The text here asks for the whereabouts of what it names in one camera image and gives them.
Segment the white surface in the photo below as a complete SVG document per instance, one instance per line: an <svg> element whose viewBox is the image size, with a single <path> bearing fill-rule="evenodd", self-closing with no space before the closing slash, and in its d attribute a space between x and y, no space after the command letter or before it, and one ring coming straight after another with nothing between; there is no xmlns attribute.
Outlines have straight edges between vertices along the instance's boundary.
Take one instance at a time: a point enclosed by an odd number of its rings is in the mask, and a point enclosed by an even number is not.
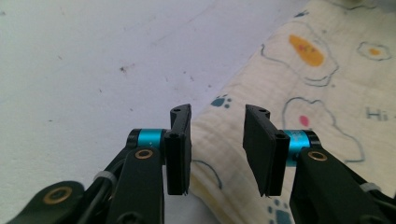
<svg viewBox="0 0 396 224"><path fill-rule="evenodd" d="M87 188L172 107L195 117L305 3L1 1L0 222L53 183ZM192 195L166 197L165 222L217 223Z"/></svg>

